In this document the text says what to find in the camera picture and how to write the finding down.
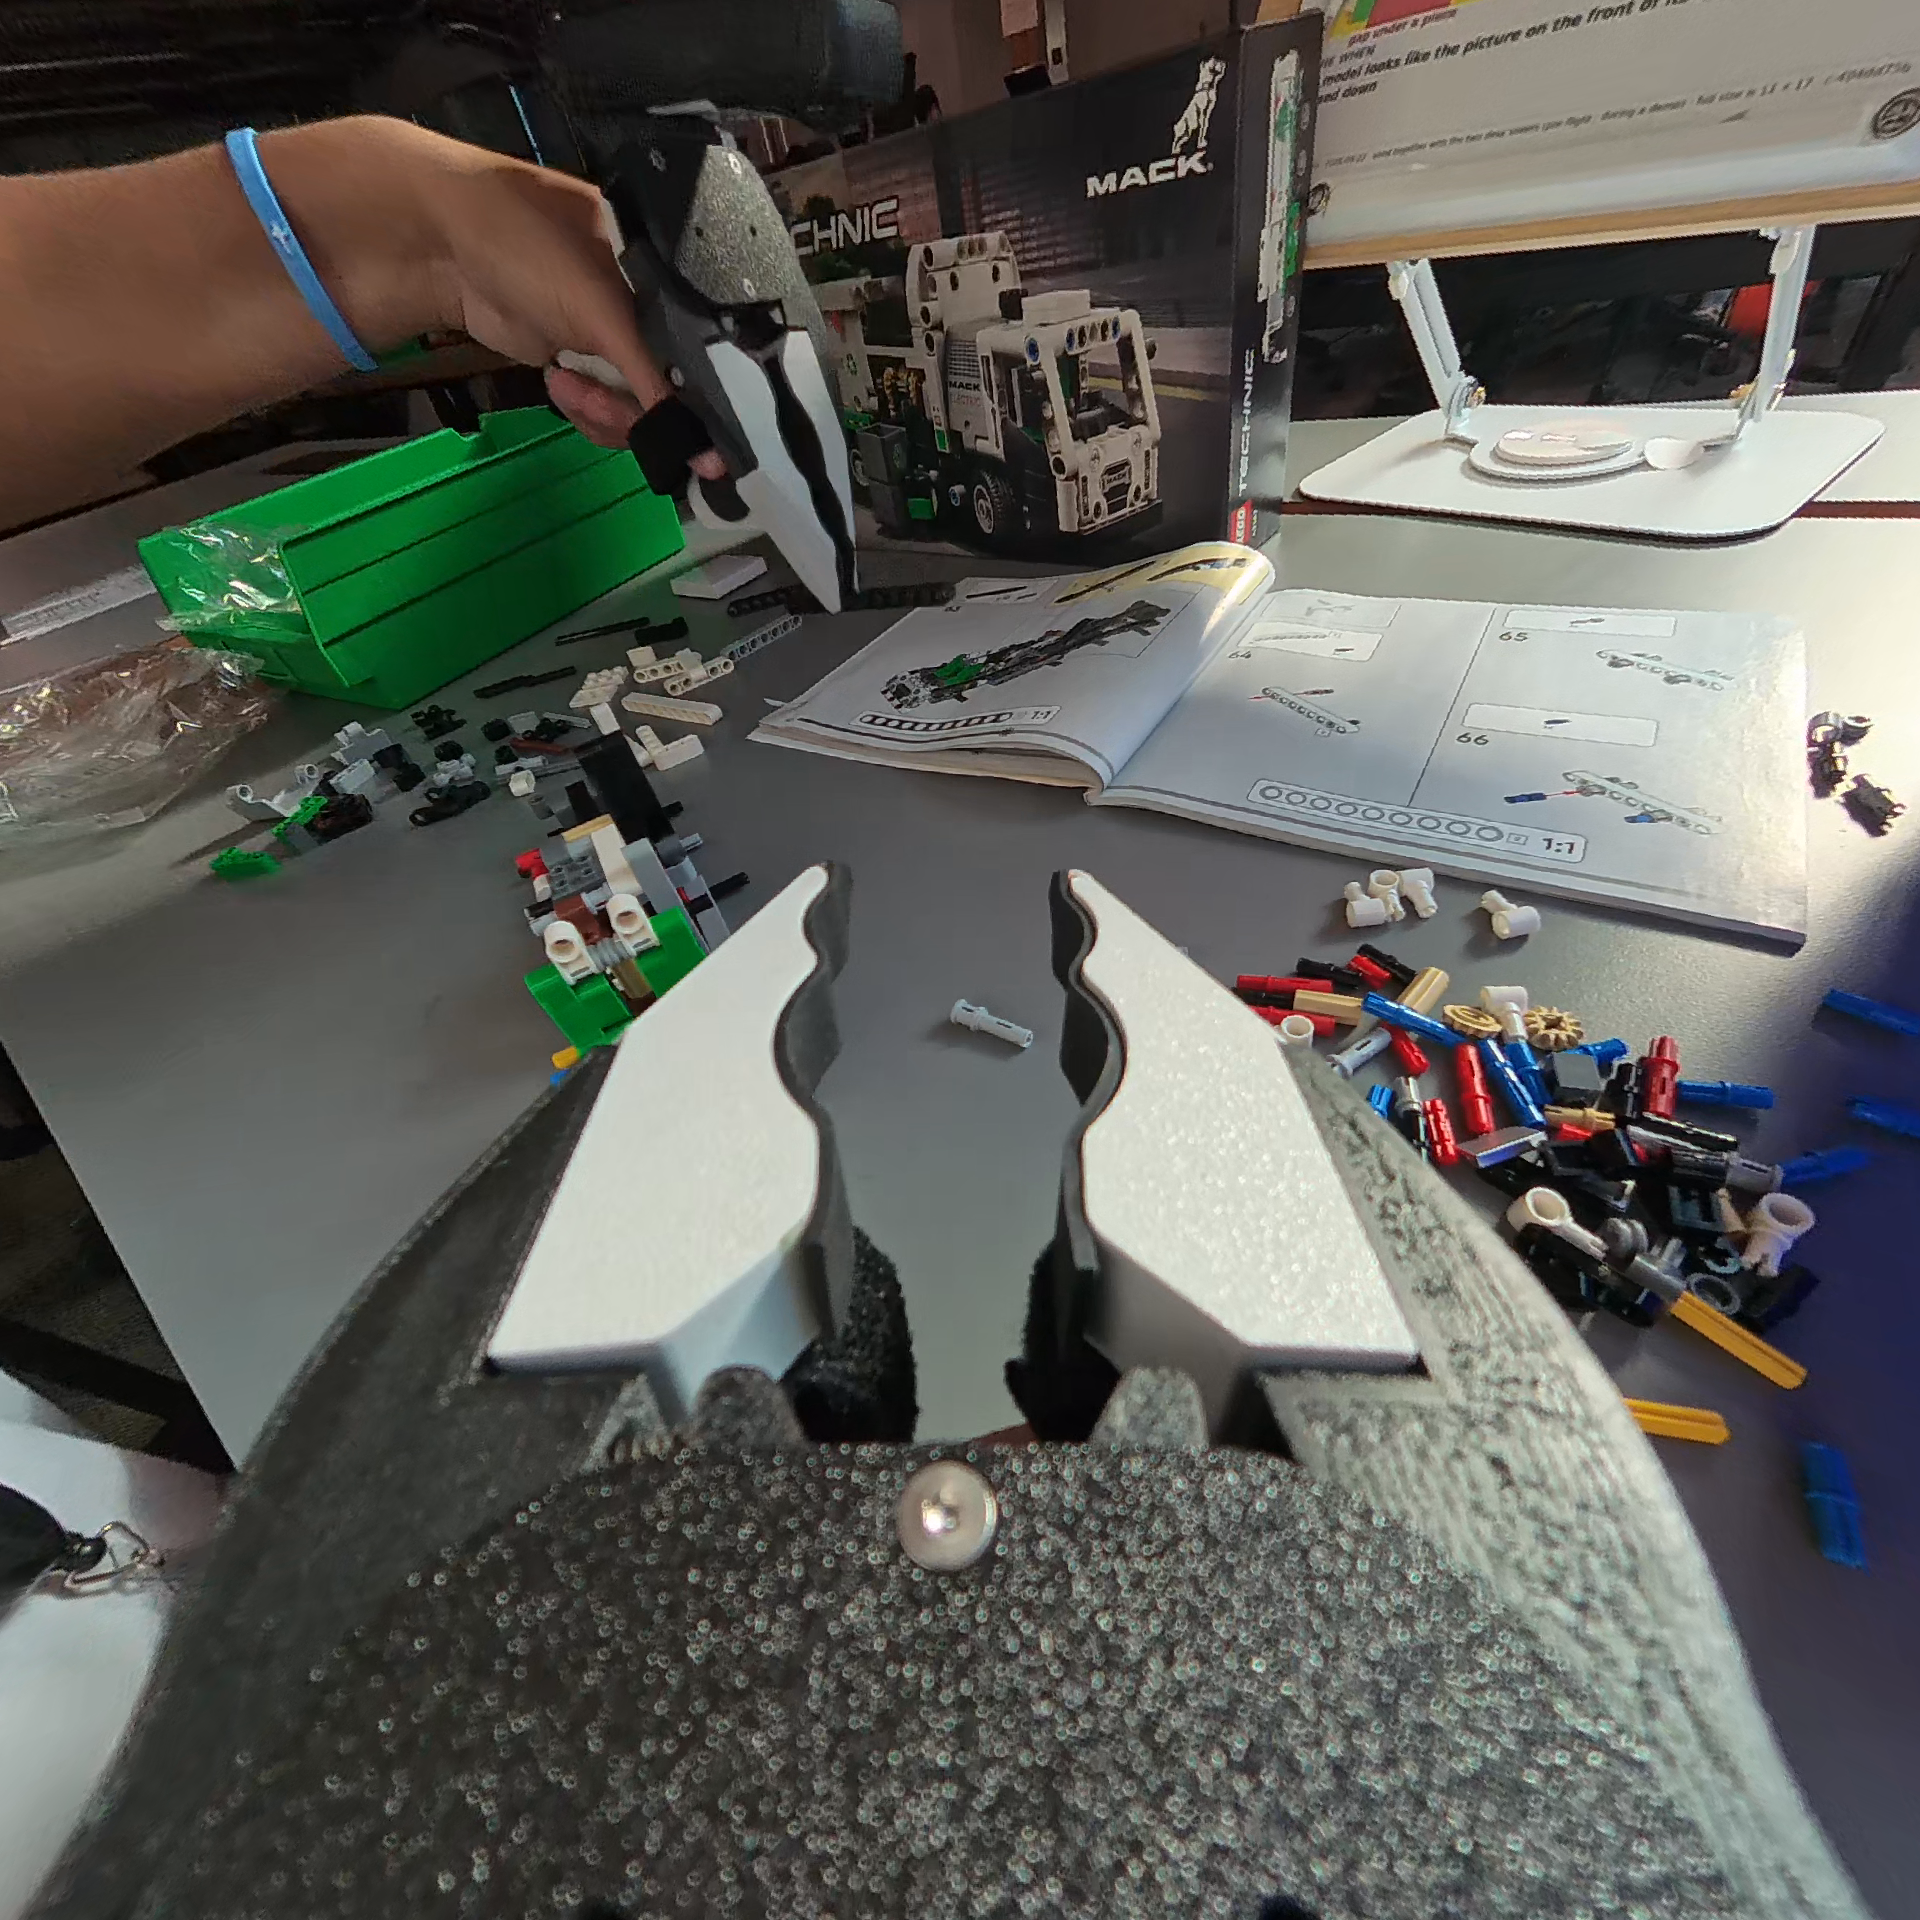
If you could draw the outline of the pile of colourful lego pins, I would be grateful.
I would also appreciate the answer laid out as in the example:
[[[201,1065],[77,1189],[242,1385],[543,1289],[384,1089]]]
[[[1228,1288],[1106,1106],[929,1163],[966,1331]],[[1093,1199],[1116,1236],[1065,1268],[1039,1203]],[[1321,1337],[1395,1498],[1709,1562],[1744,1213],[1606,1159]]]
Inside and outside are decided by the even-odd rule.
[[[1570,1316],[1650,1327],[1692,1291],[1778,1347],[1819,1288],[1801,1253],[1810,1185],[1782,1187],[1780,1162],[1692,1113],[1763,1111],[1772,1089],[1687,1076],[1674,1035],[1592,1038],[1518,984],[1451,1000],[1451,971],[1368,941],[1240,971],[1230,990],[1279,1041],[1328,1044],[1327,1065],[1392,1028],[1390,1049],[1350,1076],[1366,1106],[1431,1167],[1501,1194],[1510,1247]]]

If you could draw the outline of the partly built lego assembly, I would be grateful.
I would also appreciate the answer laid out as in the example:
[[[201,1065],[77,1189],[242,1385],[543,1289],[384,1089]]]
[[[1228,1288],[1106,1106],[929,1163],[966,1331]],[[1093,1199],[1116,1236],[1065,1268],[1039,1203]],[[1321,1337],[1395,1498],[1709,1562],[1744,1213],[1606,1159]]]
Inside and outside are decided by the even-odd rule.
[[[731,935],[722,904],[750,880],[702,872],[705,839],[652,779],[701,750],[620,731],[609,705],[510,719],[496,768],[538,830],[516,858],[543,951],[525,984],[565,1038],[558,1065],[615,1044]]]

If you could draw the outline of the blue rubber wristband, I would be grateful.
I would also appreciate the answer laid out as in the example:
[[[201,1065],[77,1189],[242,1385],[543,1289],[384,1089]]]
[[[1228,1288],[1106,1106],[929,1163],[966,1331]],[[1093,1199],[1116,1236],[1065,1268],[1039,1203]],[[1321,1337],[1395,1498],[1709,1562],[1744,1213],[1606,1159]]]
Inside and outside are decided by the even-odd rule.
[[[276,185],[263,161],[259,131],[255,131],[252,126],[231,128],[225,133],[223,145],[242,195],[306,313],[326,334],[333,348],[352,372],[381,372],[381,360],[360,340],[355,325],[349,323],[349,318],[325,284],[325,275],[319,274],[293,218],[281,203]]]

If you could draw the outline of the green plastic bin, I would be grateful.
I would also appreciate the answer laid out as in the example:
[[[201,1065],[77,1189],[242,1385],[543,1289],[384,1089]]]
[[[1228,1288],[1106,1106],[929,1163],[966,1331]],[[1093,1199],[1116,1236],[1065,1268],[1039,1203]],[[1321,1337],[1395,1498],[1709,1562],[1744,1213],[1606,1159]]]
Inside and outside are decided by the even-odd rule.
[[[482,416],[211,513],[283,548],[313,640],[271,684],[398,709],[685,550],[629,452],[541,407]]]

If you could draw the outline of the white document stand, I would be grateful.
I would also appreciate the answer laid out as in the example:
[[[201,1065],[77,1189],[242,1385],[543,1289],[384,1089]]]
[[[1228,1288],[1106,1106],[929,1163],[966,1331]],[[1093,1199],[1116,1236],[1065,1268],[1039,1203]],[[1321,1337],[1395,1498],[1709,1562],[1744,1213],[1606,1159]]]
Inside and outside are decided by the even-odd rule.
[[[1678,541],[1765,534],[1868,454],[1879,419],[1782,404],[1816,225],[1767,227],[1772,299],[1739,401],[1555,413],[1491,401],[1462,363],[1428,258],[1389,262],[1437,406],[1315,467],[1306,500],[1373,513],[1529,522]]]

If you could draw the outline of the person's left hand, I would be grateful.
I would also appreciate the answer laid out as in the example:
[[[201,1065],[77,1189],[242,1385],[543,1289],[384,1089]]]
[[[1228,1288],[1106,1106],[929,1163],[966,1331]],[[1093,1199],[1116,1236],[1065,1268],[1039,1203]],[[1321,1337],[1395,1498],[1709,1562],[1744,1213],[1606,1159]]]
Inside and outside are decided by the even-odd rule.
[[[363,345],[463,332],[545,367],[565,418],[612,450],[669,394],[591,184],[375,113],[261,153]]]

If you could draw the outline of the clear plastic bag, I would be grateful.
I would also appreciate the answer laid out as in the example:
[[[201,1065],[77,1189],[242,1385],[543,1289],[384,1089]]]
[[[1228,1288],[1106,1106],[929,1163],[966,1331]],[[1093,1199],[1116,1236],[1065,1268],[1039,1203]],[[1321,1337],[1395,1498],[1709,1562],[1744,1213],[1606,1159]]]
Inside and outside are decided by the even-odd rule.
[[[2,689],[2,851],[150,819],[274,712],[259,661],[164,635]]]
[[[284,546],[303,526],[252,526],[206,515],[139,543],[175,632],[195,646],[267,660],[315,638]]]

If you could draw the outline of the pile of grey white lego pieces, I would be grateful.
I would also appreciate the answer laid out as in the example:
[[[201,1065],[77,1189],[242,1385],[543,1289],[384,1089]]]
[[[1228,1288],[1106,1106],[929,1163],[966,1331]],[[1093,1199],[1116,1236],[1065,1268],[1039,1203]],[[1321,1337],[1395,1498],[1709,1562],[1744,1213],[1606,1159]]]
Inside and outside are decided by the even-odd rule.
[[[409,714],[411,731],[350,722],[331,750],[278,788],[237,783],[228,804],[255,825],[204,855],[204,872],[225,882],[274,875],[303,851],[321,851],[373,825],[401,804],[415,825],[445,824],[514,791],[536,813],[541,834],[555,832],[588,799],[573,791],[582,755],[603,740],[627,746],[644,772],[669,772],[702,755],[694,735],[721,716],[717,685],[737,671],[744,640],[701,651],[685,618],[603,624],[562,634],[565,660],[538,671],[508,674],[471,691],[491,704],[480,716],[430,702]],[[612,663],[570,677],[586,642],[629,640]]]

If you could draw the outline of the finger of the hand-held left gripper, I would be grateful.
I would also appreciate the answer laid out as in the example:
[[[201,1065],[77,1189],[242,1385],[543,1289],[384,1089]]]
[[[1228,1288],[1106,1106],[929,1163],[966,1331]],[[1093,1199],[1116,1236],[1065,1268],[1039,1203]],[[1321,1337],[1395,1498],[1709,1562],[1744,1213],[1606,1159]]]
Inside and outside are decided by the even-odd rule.
[[[829,557],[805,580],[826,610],[843,611],[858,590],[853,469],[839,401],[805,325],[780,338],[779,419],[807,500],[800,529],[826,537]]]
[[[829,559],[826,537],[805,532],[803,477],[789,456],[779,418],[779,348],[744,350],[733,340],[715,340],[715,383],[724,394],[733,439],[724,460],[747,517],[765,532],[805,587],[805,573]]]

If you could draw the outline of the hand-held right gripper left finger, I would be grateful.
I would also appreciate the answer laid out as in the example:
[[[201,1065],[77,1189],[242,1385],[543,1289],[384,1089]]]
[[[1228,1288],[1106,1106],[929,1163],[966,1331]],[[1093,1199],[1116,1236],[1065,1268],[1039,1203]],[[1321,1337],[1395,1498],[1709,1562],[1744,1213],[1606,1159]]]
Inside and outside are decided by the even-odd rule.
[[[780,1379],[853,1306],[853,1215],[817,1091],[853,872],[807,867],[641,1016],[492,1330],[506,1373],[642,1373],[669,1417],[710,1376]]]

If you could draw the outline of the lego truck set box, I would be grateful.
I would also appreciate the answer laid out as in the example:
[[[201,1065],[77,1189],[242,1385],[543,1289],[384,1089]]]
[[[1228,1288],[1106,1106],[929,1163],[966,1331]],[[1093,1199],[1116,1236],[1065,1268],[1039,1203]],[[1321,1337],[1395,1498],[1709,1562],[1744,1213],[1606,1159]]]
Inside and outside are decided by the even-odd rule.
[[[770,177],[863,548],[1279,534],[1322,47],[1298,11]]]

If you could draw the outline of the person in white shirt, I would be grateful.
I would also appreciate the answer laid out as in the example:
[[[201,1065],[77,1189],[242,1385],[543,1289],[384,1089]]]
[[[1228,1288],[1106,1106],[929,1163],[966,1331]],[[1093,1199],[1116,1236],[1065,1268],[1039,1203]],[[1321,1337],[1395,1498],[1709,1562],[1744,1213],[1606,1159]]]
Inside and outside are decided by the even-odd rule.
[[[12,1918],[61,1857],[129,1731],[225,1487],[192,1465],[84,1435],[12,1378],[2,1382],[2,1482],[66,1532],[129,1524],[161,1554],[161,1569],[89,1594],[45,1582],[4,1602],[2,1913]]]

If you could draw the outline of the black badge reel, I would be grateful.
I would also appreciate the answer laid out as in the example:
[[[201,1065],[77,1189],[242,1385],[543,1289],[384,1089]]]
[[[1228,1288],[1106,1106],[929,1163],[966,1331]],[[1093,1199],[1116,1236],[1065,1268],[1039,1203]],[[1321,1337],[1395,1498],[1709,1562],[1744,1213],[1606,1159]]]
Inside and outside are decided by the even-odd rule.
[[[31,1594],[108,1592],[162,1566],[162,1552],[131,1524],[77,1530],[41,1499],[2,1485],[2,1610]]]

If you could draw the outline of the lego instruction booklet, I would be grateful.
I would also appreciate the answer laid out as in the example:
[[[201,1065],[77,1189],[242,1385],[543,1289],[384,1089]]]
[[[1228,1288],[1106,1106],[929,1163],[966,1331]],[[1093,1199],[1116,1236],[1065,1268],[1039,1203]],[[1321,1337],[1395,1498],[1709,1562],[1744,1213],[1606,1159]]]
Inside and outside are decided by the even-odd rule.
[[[1794,621],[1282,587],[1196,541],[966,578],[756,730],[1730,934],[1808,934]]]

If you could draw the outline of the printed paper sheet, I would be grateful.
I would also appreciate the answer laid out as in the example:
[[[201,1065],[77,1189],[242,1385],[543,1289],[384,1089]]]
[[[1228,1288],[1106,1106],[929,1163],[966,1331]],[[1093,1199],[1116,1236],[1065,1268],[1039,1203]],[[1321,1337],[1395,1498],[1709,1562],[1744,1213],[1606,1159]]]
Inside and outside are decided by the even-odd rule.
[[[1335,3],[1309,259],[1917,211],[1915,2]]]

